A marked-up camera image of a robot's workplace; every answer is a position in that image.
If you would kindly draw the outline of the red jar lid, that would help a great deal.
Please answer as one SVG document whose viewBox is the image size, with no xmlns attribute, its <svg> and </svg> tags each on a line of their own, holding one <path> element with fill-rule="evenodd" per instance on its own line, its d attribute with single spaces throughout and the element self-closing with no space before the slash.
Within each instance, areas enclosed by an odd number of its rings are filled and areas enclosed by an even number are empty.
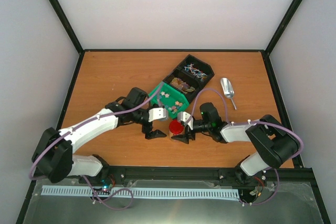
<svg viewBox="0 0 336 224">
<path fill-rule="evenodd" d="M 169 123 L 169 134 L 170 135 L 180 135 L 184 131 L 184 126 L 176 119 Z"/>
</svg>

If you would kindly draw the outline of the green plastic candy bin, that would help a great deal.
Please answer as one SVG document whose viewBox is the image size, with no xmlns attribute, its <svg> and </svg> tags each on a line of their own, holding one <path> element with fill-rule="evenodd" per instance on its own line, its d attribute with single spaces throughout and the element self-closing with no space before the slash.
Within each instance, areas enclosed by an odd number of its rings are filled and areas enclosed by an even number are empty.
<svg viewBox="0 0 336 224">
<path fill-rule="evenodd" d="M 183 93 L 180 93 L 174 87 L 165 82 L 161 82 L 150 94 L 152 96 L 156 90 L 162 85 L 158 94 L 156 94 L 150 101 L 151 105 L 158 104 L 164 106 L 168 110 L 169 117 L 172 119 L 177 118 L 179 112 L 183 112 L 189 106 L 189 102 Z"/>
</svg>

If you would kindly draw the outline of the black bin with popsicle candies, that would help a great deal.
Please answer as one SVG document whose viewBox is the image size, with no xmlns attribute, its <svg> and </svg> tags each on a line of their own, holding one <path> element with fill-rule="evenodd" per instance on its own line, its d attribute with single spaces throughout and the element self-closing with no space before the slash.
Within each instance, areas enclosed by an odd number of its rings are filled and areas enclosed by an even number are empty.
<svg viewBox="0 0 336 224">
<path fill-rule="evenodd" d="M 191 103 L 203 89 L 201 82 L 191 73 L 175 69 L 163 79 L 163 82 L 183 94 Z"/>
</svg>

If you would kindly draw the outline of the silver metal scoop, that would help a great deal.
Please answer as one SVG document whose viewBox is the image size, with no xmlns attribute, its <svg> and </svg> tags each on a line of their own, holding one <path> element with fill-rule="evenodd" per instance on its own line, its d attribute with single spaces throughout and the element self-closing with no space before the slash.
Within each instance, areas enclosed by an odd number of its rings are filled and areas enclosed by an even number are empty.
<svg viewBox="0 0 336 224">
<path fill-rule="evenodd" d="M 237 106 L 234 102 L 235 92 L 230 80 L 227 78 L 221 78 L 220 83 L 223 89 L 224 96 L 231 100 L 234 109 L 237 110 Z"/>
</svg>

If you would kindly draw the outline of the clear plastic jar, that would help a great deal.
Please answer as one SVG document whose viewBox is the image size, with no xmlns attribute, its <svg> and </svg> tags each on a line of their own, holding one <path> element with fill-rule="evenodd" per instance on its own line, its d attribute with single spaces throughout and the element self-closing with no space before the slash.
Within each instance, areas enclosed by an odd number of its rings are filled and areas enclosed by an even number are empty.
<svg viewBox="0 0 336 224">
<path fill-rule="evenodd" d="M 179 140 L 184 137 L 184 131 L 181 131 L 181 132 L 169 131 L 169 137 L 171 140 Z"/>
</svg>

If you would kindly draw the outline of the black bin with lollipops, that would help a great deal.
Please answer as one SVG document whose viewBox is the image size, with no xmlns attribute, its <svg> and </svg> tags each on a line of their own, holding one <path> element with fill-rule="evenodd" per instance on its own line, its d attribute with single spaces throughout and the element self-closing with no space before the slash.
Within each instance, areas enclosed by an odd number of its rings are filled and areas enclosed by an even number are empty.
<svg viewBox="0 0 336 224">
<path fill-rule="evenodd" d="M 215 76 L 214 71 L 209 64 L 191 54 L 187 55 L 177 65 L 177 68 L 190 74 L 195 80 L 199 81 L 203 87 Z"/>
</svg>

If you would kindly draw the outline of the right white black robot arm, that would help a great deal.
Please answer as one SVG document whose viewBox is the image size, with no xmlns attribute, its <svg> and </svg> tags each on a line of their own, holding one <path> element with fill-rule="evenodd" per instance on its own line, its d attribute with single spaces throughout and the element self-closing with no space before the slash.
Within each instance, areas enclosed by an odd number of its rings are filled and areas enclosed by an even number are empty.
<svg viewBox="0 0 336 224">
<path fill-rule="evenodd" d="M 198 133 L 207 134 L 217 143 L 250 142 L 255 153 L 244 158 L 233 173 L 234 180 L 240 185 L 250 183 L 252 177 L 268 168 L 279 168 L 285 161 L 292 159 L 302 149 L 302 141 L 292 131 L 283 127 L 272 115 L 247 123 L 227 123 L 221 119 L 211 102 L 200 106 L 202 118 L 194 119 L 187 112 L 180 112 L 170 130 L 171 138 L 188 144 L 196 139 Z"/>
</svg>

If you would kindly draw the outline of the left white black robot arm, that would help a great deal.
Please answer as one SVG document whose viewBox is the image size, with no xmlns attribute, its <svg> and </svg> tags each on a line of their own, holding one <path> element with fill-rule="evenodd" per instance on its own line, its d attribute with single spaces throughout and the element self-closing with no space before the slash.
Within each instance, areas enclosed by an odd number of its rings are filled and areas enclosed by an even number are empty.
<svg viewBox="0 0 336 224">
<path fill-rule="evenodd" d="M 109 170 L 98 155 L 80 156 L 76 151 L 97 136 L 128 124 L 139 124 L 147 140 L 166 137 L 160 130 L 153 129 L 153 122 L 166 120 L 167 110 L 160 106 L 146 104 L 153 99 L 145 91 L 134 87 L 125 97 L 108 103 L 90 118 L 73 126 L 56 130 L 46 129 L 32 156 L 29 178 L 36 180 L 34 171 L 42 178 L 58 183 L 69 176 L 89 176 L 97 183 L 108 180 Z"/>
</svg>

